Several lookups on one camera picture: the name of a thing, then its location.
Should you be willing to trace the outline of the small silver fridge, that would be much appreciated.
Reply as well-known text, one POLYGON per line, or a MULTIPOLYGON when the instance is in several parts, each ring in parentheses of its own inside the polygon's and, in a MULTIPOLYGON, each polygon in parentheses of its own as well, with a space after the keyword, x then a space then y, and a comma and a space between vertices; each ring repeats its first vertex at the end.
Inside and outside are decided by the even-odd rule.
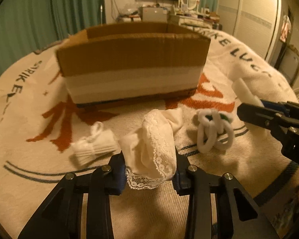
POLYGON ((155 7, 142 8, 142 21, 167 23, 167 10, 155 7))

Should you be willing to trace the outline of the large teal curtain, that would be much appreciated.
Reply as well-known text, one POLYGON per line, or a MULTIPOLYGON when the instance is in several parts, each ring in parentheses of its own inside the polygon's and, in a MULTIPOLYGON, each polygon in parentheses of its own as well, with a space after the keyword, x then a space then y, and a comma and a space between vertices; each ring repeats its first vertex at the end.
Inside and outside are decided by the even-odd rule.
POLYGON ((3 0, 0 76, 17 60, 105 22, 104 0, 3 0))

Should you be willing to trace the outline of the brown cardboard box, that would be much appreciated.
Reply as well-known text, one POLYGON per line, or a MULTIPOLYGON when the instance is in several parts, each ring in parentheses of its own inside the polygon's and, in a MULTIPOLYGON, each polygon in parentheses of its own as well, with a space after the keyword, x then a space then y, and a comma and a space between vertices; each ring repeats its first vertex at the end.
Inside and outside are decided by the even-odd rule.
POLYGON ((210 39, 159 22, 105 24, 72 35, 55 52, 76 105, 192 95, 210 39))

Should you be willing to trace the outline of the white vanity table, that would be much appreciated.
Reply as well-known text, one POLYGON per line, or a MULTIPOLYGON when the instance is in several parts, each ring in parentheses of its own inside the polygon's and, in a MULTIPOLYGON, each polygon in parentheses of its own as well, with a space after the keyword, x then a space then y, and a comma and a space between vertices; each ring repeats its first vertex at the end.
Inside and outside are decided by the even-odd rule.
POLYGON ((198 31, 199 29, 222 30, 222 25, 220 23, 207 18, 170 14, 167 22, 194 31, 198 31))

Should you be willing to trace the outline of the white sliding wardrobe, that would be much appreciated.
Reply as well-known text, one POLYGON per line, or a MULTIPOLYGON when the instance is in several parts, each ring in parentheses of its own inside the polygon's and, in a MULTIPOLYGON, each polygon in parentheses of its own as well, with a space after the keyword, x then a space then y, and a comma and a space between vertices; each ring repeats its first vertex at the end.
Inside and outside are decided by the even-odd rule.
POLYGON ((222 30, 270 62, 278 45, 285 0, 218 0, 222 30))

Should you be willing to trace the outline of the white rolled sock bundle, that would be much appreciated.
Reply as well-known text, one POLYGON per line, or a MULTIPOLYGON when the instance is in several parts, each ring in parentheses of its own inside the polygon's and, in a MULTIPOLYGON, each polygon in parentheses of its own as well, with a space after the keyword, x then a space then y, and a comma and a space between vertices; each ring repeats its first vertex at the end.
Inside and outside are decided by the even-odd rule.
POLYGON ((74 157, 80 166, 85 166, 96 159, 119 149, 114 133, 104 129, 102 122, 95 122, 90 127, 90 135, 83 136, 71 143, 74 157))

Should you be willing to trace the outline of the cream woven blanket with lettering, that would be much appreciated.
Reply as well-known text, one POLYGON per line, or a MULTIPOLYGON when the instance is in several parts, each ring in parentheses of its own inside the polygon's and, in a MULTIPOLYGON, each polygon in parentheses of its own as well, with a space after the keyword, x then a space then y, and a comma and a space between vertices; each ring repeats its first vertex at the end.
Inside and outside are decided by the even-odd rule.
POLYGON ((269 132, 256 134, 234 118, 233 145, 226 151, 197 150, 197 110, 215 108, 235 113, 239 100, 232 83, 241 78, 260 99, 296 101, 282 74, 237 38, 205 30, 209 54, 194 96, 117 107, 79 109, 67 93, 54 49, 34 53, 13 64, 0 77, 0 224, 17 238, 38 206, 68 172, 79 175, 105 164, 104 158, 80 167, 70 144, 87 136, 90 126, 104 123, 117 138, 141 126, 153 109, 181 108, 184 125, 175 136, 180 154, 204 171, 232 173, 266 214, 279 236, 292 226, 297 207, 299 165, 281 154, 269 132))

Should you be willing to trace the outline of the cream lace cloth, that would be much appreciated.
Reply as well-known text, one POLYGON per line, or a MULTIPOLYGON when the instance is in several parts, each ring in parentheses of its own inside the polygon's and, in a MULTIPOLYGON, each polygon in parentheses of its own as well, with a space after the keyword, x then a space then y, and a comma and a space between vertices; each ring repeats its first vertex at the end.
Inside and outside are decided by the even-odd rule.
POLYGON ((141 126, 119 139, 131 189, 154 189, 171 180, 177 157, 174 135, 183 127, 182 109, 151 110, 141 126))

